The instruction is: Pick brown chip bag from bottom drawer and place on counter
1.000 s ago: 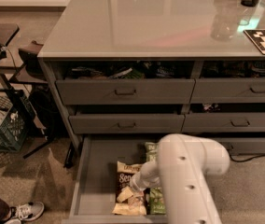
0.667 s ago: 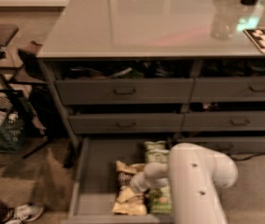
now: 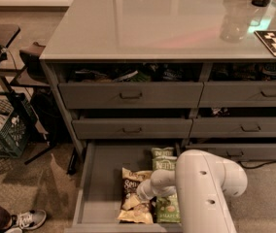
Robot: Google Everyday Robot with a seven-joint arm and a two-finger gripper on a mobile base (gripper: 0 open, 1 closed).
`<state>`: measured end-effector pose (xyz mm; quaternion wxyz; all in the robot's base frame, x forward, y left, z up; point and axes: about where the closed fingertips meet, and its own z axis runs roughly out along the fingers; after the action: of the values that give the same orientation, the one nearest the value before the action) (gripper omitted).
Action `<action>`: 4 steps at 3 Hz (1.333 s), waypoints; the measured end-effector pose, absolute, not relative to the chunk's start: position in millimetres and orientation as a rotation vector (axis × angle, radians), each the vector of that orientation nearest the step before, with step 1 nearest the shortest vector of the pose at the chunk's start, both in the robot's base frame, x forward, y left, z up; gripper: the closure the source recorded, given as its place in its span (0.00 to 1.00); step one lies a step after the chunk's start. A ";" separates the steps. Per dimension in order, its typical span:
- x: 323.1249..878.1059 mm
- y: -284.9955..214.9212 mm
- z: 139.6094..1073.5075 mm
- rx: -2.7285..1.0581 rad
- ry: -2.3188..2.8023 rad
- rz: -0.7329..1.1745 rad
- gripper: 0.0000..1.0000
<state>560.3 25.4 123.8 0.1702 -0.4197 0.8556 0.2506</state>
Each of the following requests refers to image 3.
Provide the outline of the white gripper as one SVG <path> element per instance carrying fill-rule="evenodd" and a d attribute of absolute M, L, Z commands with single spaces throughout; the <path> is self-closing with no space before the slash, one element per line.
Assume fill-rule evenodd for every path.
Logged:
<path fill-rule="evenodd" d="M 151 180 L 141 182 L 136 190 L 136 193 L 128 193 L 125 195 L 122 208 L 126 211 L 138 206 L 141 201 L 151 200 L 158 194 L 158 187 L 155 186 Z"/>

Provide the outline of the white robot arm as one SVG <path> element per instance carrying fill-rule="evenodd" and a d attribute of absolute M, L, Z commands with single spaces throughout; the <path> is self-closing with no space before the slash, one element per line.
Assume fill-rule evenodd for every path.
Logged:
<path fill-rule="evenodd" d="M 186 150 L 173 170 L 123 172 L 136 183 L 122 196 L 118 216 L 133 224 L 130 233 L 237 233 L 225 198 L 243 194 L 248 178 L 236 162 L 204 150 Z M 154 223 L 151 201 L 173 194 L 180 221 Z"/>

